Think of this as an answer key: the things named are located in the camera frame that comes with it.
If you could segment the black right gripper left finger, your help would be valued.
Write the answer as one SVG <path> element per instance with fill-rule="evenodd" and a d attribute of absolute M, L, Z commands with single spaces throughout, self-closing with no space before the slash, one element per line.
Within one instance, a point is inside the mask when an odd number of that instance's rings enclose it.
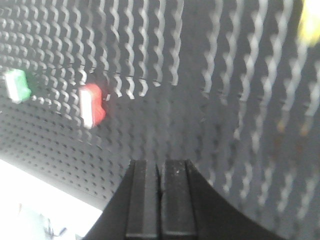
<path fill-rule="evenodd" d="M 145 160 L 132 160 L 85 240 L 158 240 L 159 172 Z"/>

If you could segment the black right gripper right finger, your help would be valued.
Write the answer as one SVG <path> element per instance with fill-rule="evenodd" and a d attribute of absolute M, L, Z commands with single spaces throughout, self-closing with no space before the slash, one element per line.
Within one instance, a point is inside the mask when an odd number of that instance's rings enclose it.
<path fill-rule="evenodd" d="M 161 177 L 164 240 L 278 240 L 207 182 L 189 160 L 166 160 Z"/>

